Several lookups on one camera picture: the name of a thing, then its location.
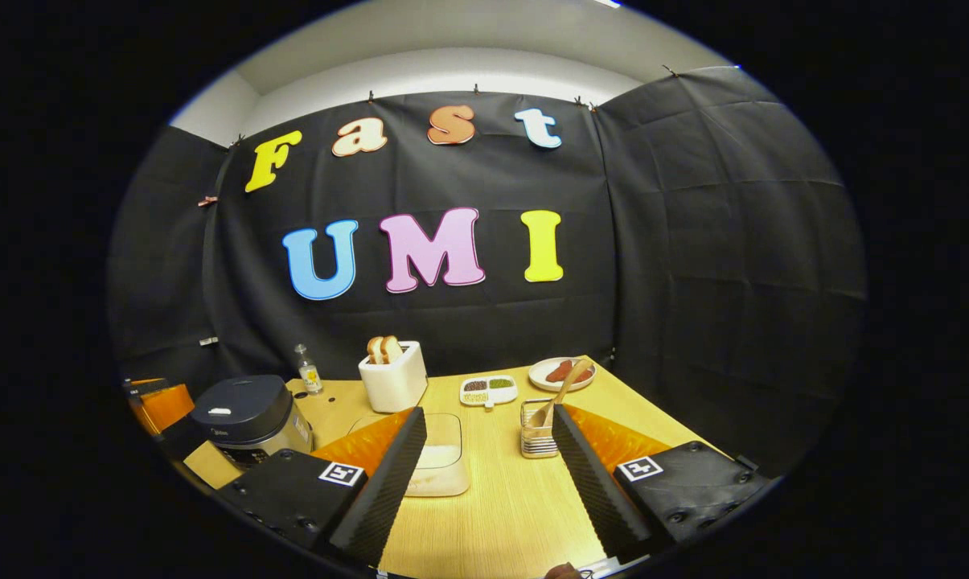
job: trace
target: rice cooker lid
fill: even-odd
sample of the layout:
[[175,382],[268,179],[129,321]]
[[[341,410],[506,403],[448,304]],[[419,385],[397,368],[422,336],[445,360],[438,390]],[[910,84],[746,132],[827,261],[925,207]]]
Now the rice cooker lid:
[[279,376],[242,376],[217,382],[195,400],[191,418],[209,440],[240,444],[274,433],[290,414],[292,397]]

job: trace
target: rice cooker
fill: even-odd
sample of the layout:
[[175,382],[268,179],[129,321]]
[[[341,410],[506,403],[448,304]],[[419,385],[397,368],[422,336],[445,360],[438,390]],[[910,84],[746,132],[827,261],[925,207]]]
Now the rice cooker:
[[260,464],[282,448],[305,454],[314,450],[312,425],[279,376],[220,381],[195,400],[191,418],[241,469]]

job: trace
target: blue letter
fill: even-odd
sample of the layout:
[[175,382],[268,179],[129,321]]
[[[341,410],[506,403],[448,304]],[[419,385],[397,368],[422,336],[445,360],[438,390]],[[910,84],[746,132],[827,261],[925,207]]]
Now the blue letter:
[[334,260],[338,271],[333,278],[320,279],[312,264],[314,228],[300,228],[285,235],[288,249],[288,268],[294,290],[309,300],[330,300],[348,291],[355,281],[355,252],[352,252],[352,233],[358,230],[355,220],[334,221],[326,226],[326,234],[334,238]]
[[561,146],[562,139],[548,134],[547,125],[555,125],[555,118],[546,117],[542,109],[526,109],[514,114],[517,121],[524,121],[524,128],[528,132],[528,139],[536,146],[555,148]]

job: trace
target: ceiling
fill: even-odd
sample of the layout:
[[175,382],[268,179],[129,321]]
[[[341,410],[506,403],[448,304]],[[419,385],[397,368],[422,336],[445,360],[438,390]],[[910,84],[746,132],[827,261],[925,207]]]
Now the ceiling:
[[425,48],[488,47],[560,56],[639,82],[729,65],[627,6],[594,0],[370,0],[278,40],[235,71],[260,95],[348,63]]

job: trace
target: pink letter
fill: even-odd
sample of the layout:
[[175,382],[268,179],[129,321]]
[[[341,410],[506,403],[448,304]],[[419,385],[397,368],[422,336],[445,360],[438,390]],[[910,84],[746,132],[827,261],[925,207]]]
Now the pink letter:
[[474,221],[477,209],[449,209],[437,226],[433,240],[413,216],[391,216],[380,221],[381,231],[388,234],[392,245],[392,279],[388,292],[403,294],[417,288],[417,279],[409,272],[410,261],[417,267],[426,285],[435,285],[441,272],[441,261],[448,256],[447,285],[473,285],[484,281],[484,270],[477,265],[474,247]]

